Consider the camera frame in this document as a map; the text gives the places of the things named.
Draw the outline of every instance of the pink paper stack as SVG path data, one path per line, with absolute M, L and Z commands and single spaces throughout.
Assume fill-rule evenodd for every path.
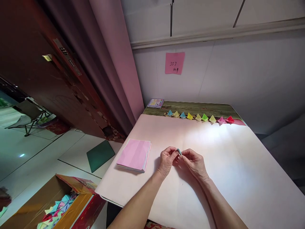
M 145 172 L 151 145 L 150 141 L 130 138 L 117 161 L 117 165 L 128 170 Z

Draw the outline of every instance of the forearm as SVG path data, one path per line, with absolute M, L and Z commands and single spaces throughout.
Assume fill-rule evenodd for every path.
M 155 172 L 145 185 L 128 201 L 108 228 L 143 229 L 164 178 L 159 172 Z
M 247 228 L 241 218 L 219 192 L 212 179 L 200 178 L 198 180 L 207 196 L 218 229 Z

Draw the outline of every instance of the curtain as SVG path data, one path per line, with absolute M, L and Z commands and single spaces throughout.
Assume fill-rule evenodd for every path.
M 144 104 L 120 0 L 44 0 L 102 101 L 129 134 Z

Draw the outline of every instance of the hand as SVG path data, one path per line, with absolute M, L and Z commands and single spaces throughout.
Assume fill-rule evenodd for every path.
M 173 161 L 177 157 L 179 152 L 176 147 L 169 146 L 165 150 L 163 150 L 160 154 L 160 165 L 157 168 L 157 172 L 159 172 L 163 178 L 169 174 L 171 167 L 173 165 Z
M 202 155 L 196 153 L 192 149 L 184 150 L 181 153 L 182 155 L 179 155 L 179 159 L 184 161 L 191 173 L 198 180 L 205 181 L 209 179 Z

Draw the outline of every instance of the wooden door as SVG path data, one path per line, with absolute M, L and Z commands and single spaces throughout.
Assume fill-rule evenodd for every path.
M 0 20 L 2 77 L 86 134 L 116 141 L 124 137 L 89 78 L 35 1 L 0 1 Z M 52 61 L 43 55 L 50 55 Z

